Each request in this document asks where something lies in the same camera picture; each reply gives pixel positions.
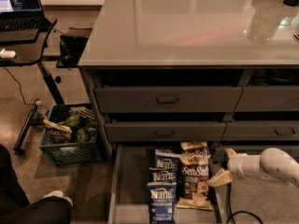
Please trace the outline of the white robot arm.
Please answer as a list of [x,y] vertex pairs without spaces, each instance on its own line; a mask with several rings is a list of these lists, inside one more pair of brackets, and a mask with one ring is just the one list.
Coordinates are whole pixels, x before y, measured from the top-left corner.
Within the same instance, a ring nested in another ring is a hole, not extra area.
[[259,155],[236,153],[226,148],[227,168],[221,168],[208,179],[210,187],[231,183],[235,178],[255,178],[263,181],[291,183],[299,187],[299,163],[281,149],[270,147]]

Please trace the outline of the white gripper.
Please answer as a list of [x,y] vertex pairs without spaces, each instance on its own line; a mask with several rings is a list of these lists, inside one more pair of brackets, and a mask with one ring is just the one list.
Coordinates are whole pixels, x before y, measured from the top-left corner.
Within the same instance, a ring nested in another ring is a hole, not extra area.
[[221,168],[214,176],[208,179],[207,184],[210,187],[216,188],[231,183],[234,180],[233,175],[239,178],[257,178],[263,175],[260,155],[236,154],[232,148],[228,147],[224,151],[229,158],[227,163],[229,171]]

